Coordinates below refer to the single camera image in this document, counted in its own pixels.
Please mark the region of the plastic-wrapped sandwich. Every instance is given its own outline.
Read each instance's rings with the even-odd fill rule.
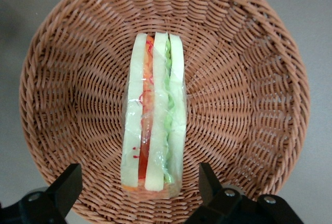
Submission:
[[[137,201],[174,197],[182,186],[186,137],[180,37],[137,35],[125,110],[121,184]]]

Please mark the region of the sandwich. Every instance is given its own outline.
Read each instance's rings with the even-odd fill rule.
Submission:
[[[122,188],[138,200],[176,196],[186,137],[184,55],[179,36],[136,36],[125,99]]]

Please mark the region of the green lettuce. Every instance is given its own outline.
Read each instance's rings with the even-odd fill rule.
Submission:
[[[165,48],[165,57],[166,57],[166,63],[165,67],[167,70],[166,77],[165,77],[165,89],[168,94],[168,114],[164,121],[164,128],[166,130],[167,136],[165,141],[165,147],[166,147],[166,161],[164,165],[164,182],[165,183],[174,183],[173,176],[168,171],[168,161],[171,157],[171,154],[169,152],[169,144],[168,139],[172,128],[172,121],[173,121],[173,113],[175,111],[174,108],[174,100],[173,96],[171,94],[170,90],[170,76],[171,76],[171,69],[172,69],[172,58],[171,58],[171,42],[169,38],[166,42],[166,48]]]

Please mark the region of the wicker basket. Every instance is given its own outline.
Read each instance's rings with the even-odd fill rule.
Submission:
[[[136,204],[120,188],[121,100],[139,32],[180,35],[188,127],[181,194]],[[264,0],[62,0],[24,62],[25,138],[50,183],[80,163],[74,210],[95,223],[182,223],[201,203],[198,164],[252,199],[299,157],[309,88],[297,46]]]

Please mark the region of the gray table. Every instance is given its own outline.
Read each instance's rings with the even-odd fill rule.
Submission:
[[[18,109],[22,63],[30,40],[60,0],[0,0],[0,201],[18,201],[45,186],[23,137]],[[298,44],[311,87],[311,118],[304,149],[279,195],[305,223],[332,222],[332,3],[267,0]],[[70,213],[70,224],[88,223]]]

